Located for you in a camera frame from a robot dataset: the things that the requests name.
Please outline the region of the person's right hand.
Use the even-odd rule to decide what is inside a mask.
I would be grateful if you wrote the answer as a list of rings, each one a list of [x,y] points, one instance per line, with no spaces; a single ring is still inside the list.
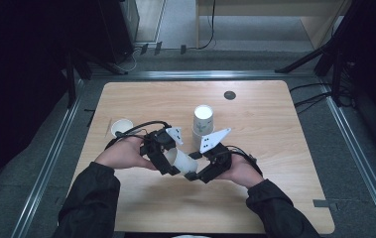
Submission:
[[[246,188],[250,188],[264,180],[243,157],[232,155],[231,161],[231,168],[221,174],[218,179],[230,180]]]

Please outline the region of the black computer tower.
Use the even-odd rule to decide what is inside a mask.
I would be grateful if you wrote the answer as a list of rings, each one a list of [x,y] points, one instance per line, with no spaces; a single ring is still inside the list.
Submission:
[[[140,16],[136,0],[98,0],[113,61],[134,52]]]

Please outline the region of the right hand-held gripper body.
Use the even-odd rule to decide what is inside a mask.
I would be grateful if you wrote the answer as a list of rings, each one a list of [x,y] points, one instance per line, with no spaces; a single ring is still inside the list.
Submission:
[[[230,128],[201,137],[199,152],[209,160],[209,164],[199,173],[201,175],[221,175],[231,165],[229,150],[221,141],[231,132]]]

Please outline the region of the black metal stand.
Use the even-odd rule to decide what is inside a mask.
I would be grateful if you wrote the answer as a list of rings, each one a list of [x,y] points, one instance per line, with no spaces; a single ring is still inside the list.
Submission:
[[[325,76],[333,68],[330,96],[335,104],[340,107],[339,95],[341,73],[343,70],[343,52],[346,40],[351,33],[351,25],[354,23],[355,15],[360,6],[360,0],[352,0],[336,31],[324,45],[285,67],[275,69],[275,73],[290,73],[303,64],[319,57],[313,72],[316,76]]]
[[[91,80],[92,71],[88,62],[94,62],[103,69],[115,75],[126,75],[127,70],[105,62],[83,50],[71,49],[65,54],[65,77],[67,82],[67,107],[70,108],[76,102],[76,85],[74,73],[77,72],[83,79]]]

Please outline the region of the grey tape piece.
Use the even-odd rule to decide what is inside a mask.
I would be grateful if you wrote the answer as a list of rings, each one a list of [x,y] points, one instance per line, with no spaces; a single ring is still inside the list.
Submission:
[[[330,210],[335,211],[337,209],[337,204],[335,202],[330,202],[325,199],[314,199],[313,206],[319,208],[329,208]]]

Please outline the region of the light wooden cabinet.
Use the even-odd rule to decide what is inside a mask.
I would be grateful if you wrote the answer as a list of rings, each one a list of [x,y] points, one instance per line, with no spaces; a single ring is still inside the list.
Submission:
[[[337,19],[352,0],[195,0],[196,40],[200,16],[300,17],[314,48],[328,39]]]

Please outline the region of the stack of white paper cups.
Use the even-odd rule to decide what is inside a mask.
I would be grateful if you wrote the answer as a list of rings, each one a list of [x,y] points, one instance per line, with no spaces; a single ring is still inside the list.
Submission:
[[[192,139],[196,149],[200,147],[201,137],[213,132],[213,110],[208,105],[198,105],[193,111]]]

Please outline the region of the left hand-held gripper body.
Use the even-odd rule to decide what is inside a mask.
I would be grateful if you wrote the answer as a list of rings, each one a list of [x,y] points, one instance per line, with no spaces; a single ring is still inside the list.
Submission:
[[[158,131],[153,131],[144,137],[144,144],[141,146],[141,156],[147,156],[149,159],[160,158],[165,151],[182,145],[182,128],[169,127]]]

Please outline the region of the metal floor rail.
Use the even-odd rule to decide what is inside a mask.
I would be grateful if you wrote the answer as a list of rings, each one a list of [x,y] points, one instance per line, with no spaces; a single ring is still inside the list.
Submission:
[[[273,70],[174,70],[136,71],[127,74],[97,72],[93,79],[110,81],[265,80],[314,77],[311,71],[276,73]]]
[[[49,149],[34,186],[26,199],[25,205],[10,238],[25,238],[28,234],[30,225],[47,189],[49,180],[62,151],[64,141],[79,107],[81,98],[80,93],[82,93],[84,89],[85,82],[80,79],[76,84],[76,92],[78,93],[78,96],[64,115],[54,141]]]
[[[367,159],[361,144],[359,143],[356,135],[354,134],[350,123],[346,119],[344,111],[338,107],[333,100],[333,96],[327,100],[327,105],[334,120],[341,131],[342,137],[347,144],[348,150],[351,153],[353,161],[359,170],[360,175],[370,193],[370,196],[376,206],[376,175]]]

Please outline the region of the person's left hand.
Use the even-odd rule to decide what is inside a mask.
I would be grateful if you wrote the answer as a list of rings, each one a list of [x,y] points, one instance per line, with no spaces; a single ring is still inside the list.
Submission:
[[[155,171],[154,165],[140,155],[142,144],[141,138],[122,139],[103,151],[94,161],[114,170],[144,168]]]

